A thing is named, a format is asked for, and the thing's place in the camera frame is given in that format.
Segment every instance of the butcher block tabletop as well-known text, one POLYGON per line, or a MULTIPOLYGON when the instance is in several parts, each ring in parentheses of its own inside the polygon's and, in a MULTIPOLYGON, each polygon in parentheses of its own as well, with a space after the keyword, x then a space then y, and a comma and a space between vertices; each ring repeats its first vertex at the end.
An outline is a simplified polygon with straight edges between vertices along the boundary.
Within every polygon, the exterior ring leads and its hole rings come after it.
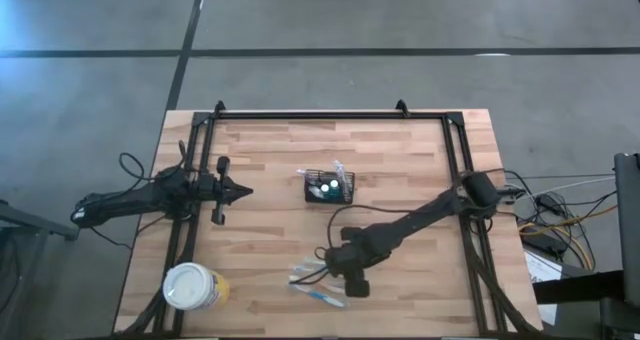
MULTIPOLYGON (((501 168, 488 110, 460 111, 475 169, 501 168)), ((180 161, 178 141, 187 143, 192 116, 193 111, 167 113, 154 172, 180 161)), ((461 163, 455 127, 452 131, 461 163)), ((203 204, 194 262, 222 274, 231 292, 223 307, 186 312, 182 336, 477 335, 457 217, 414 234, 388 260, 367 269, 371 295, 349 299, 346 309, 287 285, 293 266, 313 257, 317 246, 327 246, 327 223, 338 207, 306 203, 304 179, 296 170, 331 171, 337 159, 356 174, 354 204, 418 208, 451 185, 440 121, 218 120, 210 169, 222 155, 231 159, 229 176, 254 193, 225 207, 224 226, 210 221, 215 204, 203 204)), ((199 158, 196 152, 196 165, 199 158)), ((496 186, 504 183, 501 172, 490 177, 496 186)), ((159 215, 143 216, 140 226, 159 215)), ((344 226, 366 227, 400 216, 343 211, 331 227, 334 242, 344 226)), ((516 224, 505 215, 493 220, 489 239, 500 286, 525 318, 541 328, 516 224)), ((131 324, 159 288, 170 230, 169 220, 160 221, 135 241, 114 330, 131 324)), ((490 328, 495 329, 486 291, 483 298, 490 328)))

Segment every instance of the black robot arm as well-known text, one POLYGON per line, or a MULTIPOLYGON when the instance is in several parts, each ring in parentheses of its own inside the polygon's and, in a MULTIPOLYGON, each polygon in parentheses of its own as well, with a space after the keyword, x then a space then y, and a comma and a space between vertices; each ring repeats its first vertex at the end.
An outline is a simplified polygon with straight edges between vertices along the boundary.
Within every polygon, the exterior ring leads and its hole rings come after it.
POLYGON ((500 195, 485 173, 468 174, 461 185, 465 196, 458 193, 458 187, 452 187, 394 222, 373 224, 364 229, 343 228, 340 236, 346 242, 329 248, 325 261, 331 275, 344 277, 346 295, 369 296, 364 269, 387 259, 393 249, 417 231, 450 215, 465 213, 481 219, 495 213, 500 195))
POLYGON ((253 193, 253 190, 233 182, 226 173, 229 158, 218 158, 220 178, 208 172, 190 180, 189 173, 179 166, 159 172, 139 189, 106 194, 89 194, 76 204, 71 221, 80 228, 104 224, 111 218, 161 211, 166 218, 183 220, 196 215, 197 203, 216 201, 212 221, 224 224, 222 206, 253 193))

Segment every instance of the gray floor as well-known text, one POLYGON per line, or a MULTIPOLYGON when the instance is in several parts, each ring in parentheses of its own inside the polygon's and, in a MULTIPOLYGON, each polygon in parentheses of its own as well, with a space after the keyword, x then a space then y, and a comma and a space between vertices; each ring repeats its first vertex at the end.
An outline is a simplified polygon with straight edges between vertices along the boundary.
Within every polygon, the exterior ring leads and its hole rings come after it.
MULTIPOLYGON (((180 48, 192 2, 0 0, 0 50, 180 48)), ((194 48, 640 45, 636 0, 205 0, 202 11, 194 48)), ((68 223, 88 192, 130 184, 117 155, 150 166, 175 66, 0 59, 0 198, 68 223)), ((414 108, 486 107, 506 167, 609 173, 613 154, 640 150, 638 68, 638 56, 192 59, 178 108, 389 108, 400 98, 414 108)), ((562 193, 581 201, 612 188, 562 193)), ((615 213, 586 225, 597 269, 620 268, 615 213)), ((104 232, 131 242, 133 227, 113 220, 104 232)), ((107 334, 127 261, 91 233, 52 240, 24 338, 107 334)))

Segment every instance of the black wire basket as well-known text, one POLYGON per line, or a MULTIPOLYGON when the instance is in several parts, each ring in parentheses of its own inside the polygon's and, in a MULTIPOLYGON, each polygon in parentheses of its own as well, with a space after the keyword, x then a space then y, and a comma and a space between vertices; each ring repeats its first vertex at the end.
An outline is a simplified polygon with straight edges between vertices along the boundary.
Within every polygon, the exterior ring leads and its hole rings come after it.
POLYGON ((352 204, 356 174, 352 172, 344 174, 346 181, 333 171, 306 170, 304 175, 305 201, 322 204, 352 204))

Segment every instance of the small bottle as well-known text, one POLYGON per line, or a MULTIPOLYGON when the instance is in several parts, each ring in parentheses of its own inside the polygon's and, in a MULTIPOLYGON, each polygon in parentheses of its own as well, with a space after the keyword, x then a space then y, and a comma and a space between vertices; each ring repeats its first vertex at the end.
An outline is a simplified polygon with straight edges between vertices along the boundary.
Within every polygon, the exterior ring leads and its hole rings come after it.
POLYGON ((322 186, 320 186, 320 191, 322 191, 322 194, 324 195, 324 197, 328 197, 329 196, 329 185, 322 184, 322 186))
POLYGON ((338 180, 331 180, 329 183, 329 196, 332 198, 340 197, 340 183, 338 180))

